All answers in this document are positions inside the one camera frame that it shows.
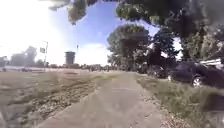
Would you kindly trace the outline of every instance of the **pole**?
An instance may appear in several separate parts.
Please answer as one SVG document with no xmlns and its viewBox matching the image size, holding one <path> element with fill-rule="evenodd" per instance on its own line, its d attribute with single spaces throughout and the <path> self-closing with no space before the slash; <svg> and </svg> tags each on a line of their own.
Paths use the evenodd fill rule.
<svg viewBox="0 0 224 128">
<path fill-rule="evenodd" d="M 45 57 L 44 57 L 44 71 L 46 71 L 46 60 L 47 60 L 47 48 L 48 48 L 48 42 L 46 42 L 46 49 L 45 49 Z"/>
</svg>

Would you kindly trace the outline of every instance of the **building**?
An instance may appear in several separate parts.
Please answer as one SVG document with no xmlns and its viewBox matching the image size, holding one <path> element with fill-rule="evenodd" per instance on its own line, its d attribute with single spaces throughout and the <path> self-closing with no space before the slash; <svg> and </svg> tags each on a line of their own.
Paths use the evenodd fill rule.
<svg viewBox="0 0 224 128">
<path fill-rule="evenodd" d="M 66 65 L 74 64 L 74 60 L 75 60 L 75 52 L 72 52 L 72 51 L 65 52 Z"/>
</svg>

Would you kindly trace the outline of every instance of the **grass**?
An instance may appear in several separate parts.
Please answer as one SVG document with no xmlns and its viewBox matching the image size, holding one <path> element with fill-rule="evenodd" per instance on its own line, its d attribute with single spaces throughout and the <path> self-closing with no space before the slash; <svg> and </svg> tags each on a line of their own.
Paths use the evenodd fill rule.
<svg viewBox="0 0 224 128">
<path fill-rule="evenodd" d="M 0 73 L 0 104 L 8 127 L 30 128 L 79 102 L 113 73 Z"/>
<path fill-rule="evenodd" d="M 162 107 L 176 117 L 186 120 L 193 128 L 206 128 L 211 125 L 209 112 L 203 110 L 207 97 L 213 93 L 223 94 L 214 88 L 194 89 L 189 85 L 168 83 L 166 81 L 138 76 L 138 83 L 147 89 L 150 94 L 160 100 Z"/>
</svg>

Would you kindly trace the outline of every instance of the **sidewalk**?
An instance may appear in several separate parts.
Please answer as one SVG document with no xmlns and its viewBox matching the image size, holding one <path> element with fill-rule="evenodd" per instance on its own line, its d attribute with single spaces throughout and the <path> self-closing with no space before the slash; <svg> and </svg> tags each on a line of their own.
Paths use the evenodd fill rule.
<svg viewBox="0 0 224 128">
<path fill-rule="evenodd" d="M 148 98 L 133 76 L 121 76 L 37 128 L 161 128 L 165 117 Z"/>
</svg>

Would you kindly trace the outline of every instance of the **lamp post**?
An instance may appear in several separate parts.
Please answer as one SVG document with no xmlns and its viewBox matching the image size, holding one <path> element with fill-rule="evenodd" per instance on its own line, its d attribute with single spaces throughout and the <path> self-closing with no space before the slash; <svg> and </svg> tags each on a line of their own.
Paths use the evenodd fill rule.
<svg viewBox="0 0 224 128">
<path fill-rule="evenodd" d="M 46 71 L 46 60 L 47 60 L 47 49 L 48 49 L 48 42 L 44 41 L 46 43 L 46 48 L 45 48 L 45 57 L 44 57 L 44 71 Z"/>
</svg>

